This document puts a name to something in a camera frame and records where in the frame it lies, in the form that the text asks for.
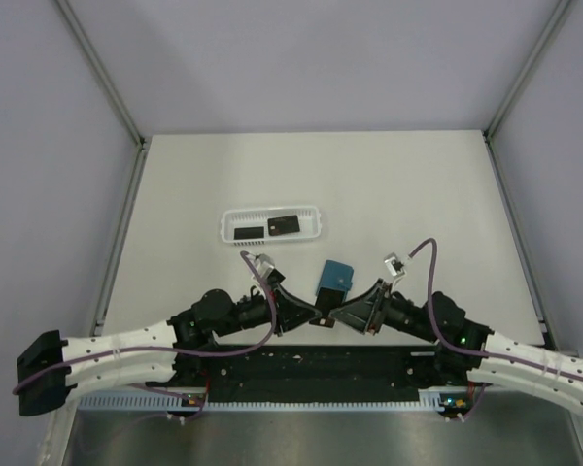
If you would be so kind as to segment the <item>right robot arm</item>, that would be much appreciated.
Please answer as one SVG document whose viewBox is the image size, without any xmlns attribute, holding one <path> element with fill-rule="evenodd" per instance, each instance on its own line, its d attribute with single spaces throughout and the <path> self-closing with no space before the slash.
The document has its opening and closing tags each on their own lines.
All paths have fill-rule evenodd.
<svg viewBox="0 0 583 466">
<path fill-rule="evenodd" d="M 465 317 L 437 291 L 421 307 L 378 281 L 369 291 L 328 311 L 362 334 L 382 327 L 434 344 L 435 375 L 444 383 L 493 384 L 521 391 L 583 417 L 583 359 L 519 343 Z"/>
</svg>

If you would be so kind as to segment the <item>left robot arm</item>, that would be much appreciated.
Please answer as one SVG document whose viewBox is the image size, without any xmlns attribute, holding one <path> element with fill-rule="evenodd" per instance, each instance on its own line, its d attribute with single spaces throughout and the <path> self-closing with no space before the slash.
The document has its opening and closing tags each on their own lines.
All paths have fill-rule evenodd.
<svg viewBox="0 0 583 466">
<path fill-rule="evenodd" d="M 234 356 L 216 349 L 217 337 L 267 325 L 281 335 L 317 318 L 318 309 L 289 294 L 278 282 L 253 288 L 233 301 L 221 289 L 207 291 L 187 310 L 141 329 L 107 336 L 66 338 L 51 330 L 17 358 L 13 394 L 21 416 L 39 416 L 93 391 L 115 386 L 187 385 L 200 376 L 198 358 Z"/>
</svg>

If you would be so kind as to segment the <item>black VIP credit card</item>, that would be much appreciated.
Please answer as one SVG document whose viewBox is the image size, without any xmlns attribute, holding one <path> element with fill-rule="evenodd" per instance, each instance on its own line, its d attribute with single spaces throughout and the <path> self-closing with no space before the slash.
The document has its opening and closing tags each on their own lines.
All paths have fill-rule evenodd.
<svg viewBox="0 0 583 466">
<path fill-rule="evenodd" d="M 329 317 L 320 317 L 312 319 L 310 324 L 323 328 L 332 328 L 335 324 L 335 320 Z"/>
</svg>

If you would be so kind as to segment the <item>blue leather card holder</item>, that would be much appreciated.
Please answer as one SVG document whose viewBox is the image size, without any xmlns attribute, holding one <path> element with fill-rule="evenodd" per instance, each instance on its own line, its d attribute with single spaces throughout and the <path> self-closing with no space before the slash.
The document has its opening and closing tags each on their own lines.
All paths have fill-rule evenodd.
<svg viewBox="0 0 583 466">
<path fill-rule="evenodd" d="M 344 302 L 353 286 L 354 268 L 350 265 L 327 260 L 318 282 L 316 296 L 333 294 L 339 302 Z"/>
</svg>

